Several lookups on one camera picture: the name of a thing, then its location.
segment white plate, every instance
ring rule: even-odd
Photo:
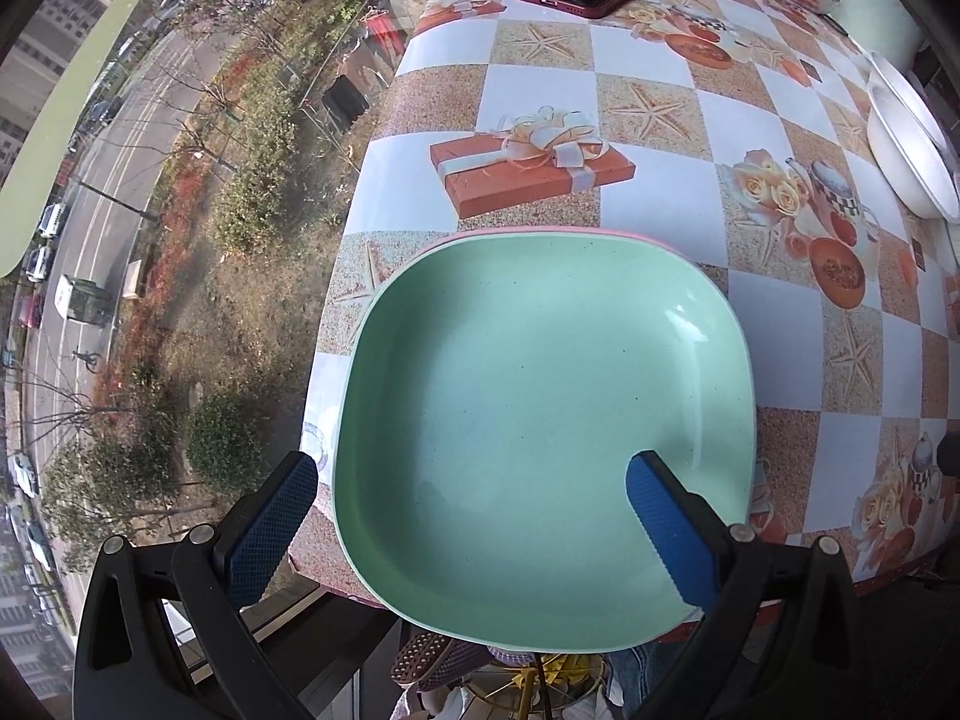
[[[956,170],[956,152],[953,150],[952,144],[947,141],[947,136],[944,135],[937,119],[930,112],[926,100],[920,96],[920,93],[913,88],[910,81],[899,70],[877,52],[870,52],[870,63],[872,65],[870,83],[885,84],[894,93],[896,99],[903,103],[920,123],[930,140],[933,141],[933,145],[937,146],[937,151],[940,152],[944,162],[947,163],[947,169],[951,172]]]
[[[960,199],[925,129],[886,86],[869,89],[867,138],[877,165],[904,205],[921,218],[960,223]]]

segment car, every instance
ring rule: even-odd
[[[66,222],[67,205],[62,202],[50,203],[43,209],[43,215],[40,217],[40,224],[37,225],[37,232],[41,238],[48,241],[61,234]]]
[[[24,327],[35,329],[40,327],[43,319],[43,295],[31,293],[20,299],[16,307],[16,320]]]
[[[154,18],[159,22],[165,22],[165,20],[171,19],[181,12],[184,6],[186,6],[186,0],[163,0],[160,3],[160,7],[157,7],[157,13],[155,13]]]
[[[54,265],[54,250],[49,245],[37,247],[27,257],[27,279],[34,284],[40,284],[50,277],[50,269]]]
[[[120,108],[123,107],[123,103],[123,98],[120,97],[120,95],[116,95],[109,100],[100,100],[99,103],[91,105],[89,113],[86,114],[88,127],[94,129],[106,127],[117,118],[117,114],[120,113]]]
[[[37,488],[37,471],[34,471],[30,457],[24,452],[13,453],[7,458],[7,466],[18,488],[30,498],[36,498],[40,490]]]
[[[16,536],[16,540],[21,544],[25,543],[24,538],[27,536],[27,522],[23,518],[23,508],[20,504],[8,504],[6,508],[7,519],[10,521],[13,536]]]
[[[40,522],[31,522],[27,526],[27,539],[30,541],[30,551],[34,553],[34,559],[43,566],[44,571],[53,573],[54,556]]]

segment green plate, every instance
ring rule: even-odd
[[[754,391],[722,293],[636,238],[453,239],[376,295],[333,469],[357,574],[412,622],[539,652],[607,652],[690,615],[627,500],[654,449],[743,522]]]

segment building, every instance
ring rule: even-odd
[[[112,0],[44,0],[0,65],[0,186],[66,66]],[[152,12],[143,0],[131,23]]]
[[[8,517],[0,518],[0,645],[37,698],[69,693],[73,653],[59,632],[37,614],[23,552]]]

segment checkered tablecloth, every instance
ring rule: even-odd
[[[397,268],[457,231],[603,227],[664,242],[730,300],[755,378],[762,538],[829,533],[858,581],[938,546],[957,509],[934,461],[960,428],[957,262],[946,225],[912,215],[872,157],[868,74],[784,0],[636,0],[600,22],[431,0],[320,323],[302,448],[323,481],[357,327]],[[324,485],[317,509],[330,516]],[[313,517],[295,565],[363,595],[341,556],[320,558],[337,547]]]

